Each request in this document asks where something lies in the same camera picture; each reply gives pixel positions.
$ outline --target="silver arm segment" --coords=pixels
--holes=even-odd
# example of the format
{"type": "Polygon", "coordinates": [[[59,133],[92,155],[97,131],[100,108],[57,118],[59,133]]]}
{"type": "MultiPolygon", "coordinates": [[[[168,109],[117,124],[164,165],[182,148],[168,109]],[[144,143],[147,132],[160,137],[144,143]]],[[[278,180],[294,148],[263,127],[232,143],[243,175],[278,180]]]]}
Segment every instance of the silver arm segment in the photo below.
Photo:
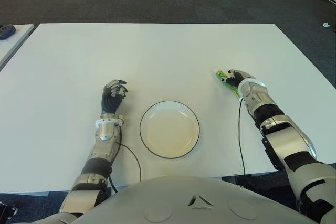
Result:
{"type": "Polygon", "coordinates": [[[107,179],[119,147],[115,143],[121,141],[123,119],[115,112],[127,92],[123,84],[126,82],[113,80],[104,86],[102,112],[96,121],[96,143],[59,212],[80,216],[109,197],[107,179]]]}
{"type": "Polygon", "coordinates": [[[230,70],[229,84],[238,84],[246,108],[263,135],[265,151],[277,170],[285,170],[298,210],[311,219],[334,223],[336,170],[316,160],[310,139],[268,95],[265,85],[239,70],[230,70]]]}

